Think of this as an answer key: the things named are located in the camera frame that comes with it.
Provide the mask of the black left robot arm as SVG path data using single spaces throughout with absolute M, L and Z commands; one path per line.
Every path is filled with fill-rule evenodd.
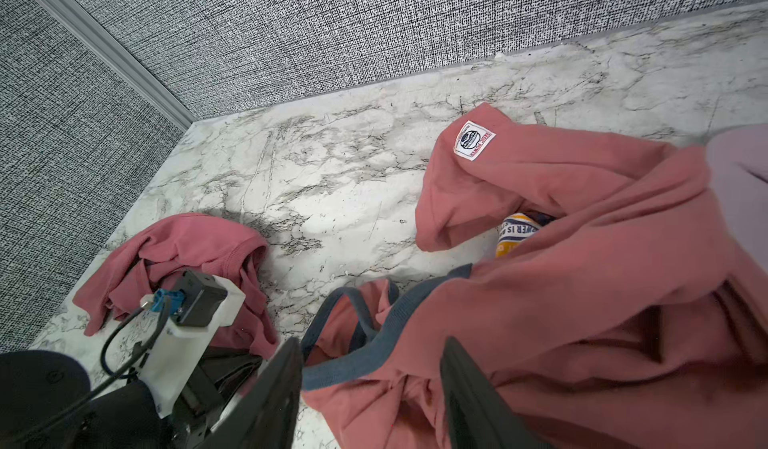
M 86 370 L 64 354 L 32 350 L 1 357 L 4 448 L 197 448 L 263 360 L 246 350 L 208 348 L 168 416 L 131 369 L 118 389 L 73 410 L 91 391 Z

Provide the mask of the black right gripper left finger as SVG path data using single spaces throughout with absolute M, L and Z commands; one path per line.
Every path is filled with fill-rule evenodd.
M 200 365 L 223 397 L 219 412 L 239 397 L 234 408 L 204 437 L 202 448 L 292 446 L 303 367 L 297 338 L 284 342 L 269 360 L 245 350 L 210 348 Z

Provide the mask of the rose shirt with grey collar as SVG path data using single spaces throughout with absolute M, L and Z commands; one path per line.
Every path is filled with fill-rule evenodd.
M 416 245 L 508 218 L 515 242 L 405 293 L 331 293 L 301 344 L 305 403 L 344 448 L 447 448 L 454 337 L 556 447 L 765 447 L 767 268 L 730 234 L 707 143 L 462 116 L 432 151 Z

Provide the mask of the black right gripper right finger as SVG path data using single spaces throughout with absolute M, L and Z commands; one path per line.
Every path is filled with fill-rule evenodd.
M 453 448 L 548 448 L 515 415 L 468 352 L 449 337 L 440 359 L 446 420 Z

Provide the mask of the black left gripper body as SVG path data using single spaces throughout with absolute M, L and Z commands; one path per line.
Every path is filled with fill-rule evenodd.
M 264 359 L 245 349 L 209 347 L 165 419 L 167 448 L 199 448 L 223 410 Z

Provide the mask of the dark pink shirt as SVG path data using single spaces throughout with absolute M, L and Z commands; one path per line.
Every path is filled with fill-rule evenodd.
M 184 271 L 194 270 L 228 279 L 245 295 L 235 321 L 218 330 L 211 345 L 269 359 L 278 334 L 258 278 L 267 249 L 257 230 L 237 222 L 200 213 L 162 219 L 112 251 L 74 294 L 73 304 L 89 317 L 84 335 L 99 332 L 109 315 L 124 319 L 143 296 L 170 290 Z

